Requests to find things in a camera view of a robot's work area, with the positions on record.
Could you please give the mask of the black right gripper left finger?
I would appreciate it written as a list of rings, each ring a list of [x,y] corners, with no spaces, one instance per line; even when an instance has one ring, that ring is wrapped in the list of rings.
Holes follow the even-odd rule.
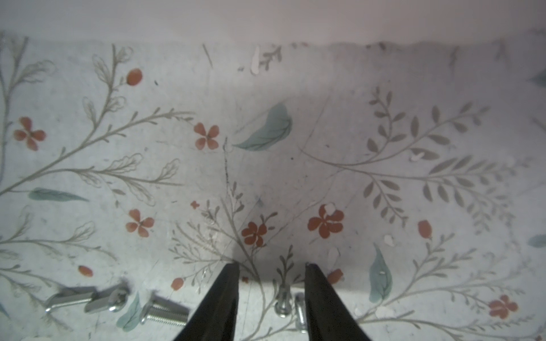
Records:
[[[226,264],[175,341],[233,341],[239,302],[240,267]]]

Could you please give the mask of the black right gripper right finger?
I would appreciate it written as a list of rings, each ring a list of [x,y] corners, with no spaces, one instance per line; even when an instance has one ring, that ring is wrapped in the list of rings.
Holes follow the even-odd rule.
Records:
[[[304,300],[310,341],[371,341],[317,264],[305,267]]]

